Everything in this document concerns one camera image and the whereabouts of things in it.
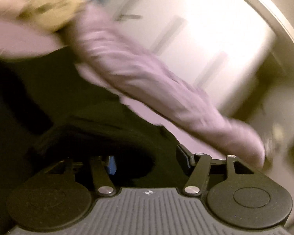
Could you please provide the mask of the black knit sweater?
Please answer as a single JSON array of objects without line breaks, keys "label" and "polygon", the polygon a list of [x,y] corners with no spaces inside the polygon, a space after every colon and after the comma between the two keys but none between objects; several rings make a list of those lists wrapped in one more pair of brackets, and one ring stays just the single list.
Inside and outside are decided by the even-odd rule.
[{"label": "black knit sweater", "polygon": [[0,97],[20,125],[37,134],[40,166],[111,156],[116,187],[183,187],[187,176],[176,158],[175,136],[83,79],[74,61],[67,47],[18,60],[0,56]]}]

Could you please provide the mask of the rolled lilac duvet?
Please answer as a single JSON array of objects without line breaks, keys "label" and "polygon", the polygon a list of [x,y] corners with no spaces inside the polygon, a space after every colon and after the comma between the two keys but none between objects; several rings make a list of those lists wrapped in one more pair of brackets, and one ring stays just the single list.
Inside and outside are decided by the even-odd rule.
[{"label": "rolled lilac duvet", "polygon": [[262,168],[265,149],[248,124],[223,116],[152,52],[124,36],[95,0],[86,0],[66,30],[76,55],[116,90],[136,99],[224,155]]}]

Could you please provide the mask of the white wardrobe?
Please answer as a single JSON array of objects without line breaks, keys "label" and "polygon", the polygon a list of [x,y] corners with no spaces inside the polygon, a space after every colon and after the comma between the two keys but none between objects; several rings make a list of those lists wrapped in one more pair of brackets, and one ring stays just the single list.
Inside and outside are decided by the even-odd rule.
[{"label": "white wardrobe", "polygon": [[104,0],[120,30],[222,110],[255,74],[275,34],[244,0]]}]

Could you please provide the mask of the lilac plush bed cover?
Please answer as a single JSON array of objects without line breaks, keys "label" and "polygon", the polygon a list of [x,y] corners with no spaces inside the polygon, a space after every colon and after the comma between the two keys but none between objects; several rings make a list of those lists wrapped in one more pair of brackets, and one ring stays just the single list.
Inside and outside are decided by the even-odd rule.
[{"label": "lilac plush bed cover", "polygon": [[[0,53],[7,58],[19,58],[48,54],[63,47],[57,34],[41,31],[18,16],[27,0],[0,0]],[[209,145],[187,134],[164,117],[155,113],[145,104],[118,92],[104,81],[89,65],[78,63],[80,75],[90,83],[107,88],[119,95],[121,103],[127,105],[137,115],[154,125],[163,125],[192,153],[201,152],[214,159],[224,155]]]}]

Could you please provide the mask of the cream cat face pillow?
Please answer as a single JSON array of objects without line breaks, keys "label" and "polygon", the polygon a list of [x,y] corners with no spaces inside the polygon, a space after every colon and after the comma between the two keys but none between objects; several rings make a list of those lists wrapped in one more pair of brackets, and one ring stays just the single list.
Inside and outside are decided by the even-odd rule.
[{"label": "cream cat face pillow", "polygon": [[34,26],[56,32],[75,17],[86,0],[28,0],[20,14]]}]

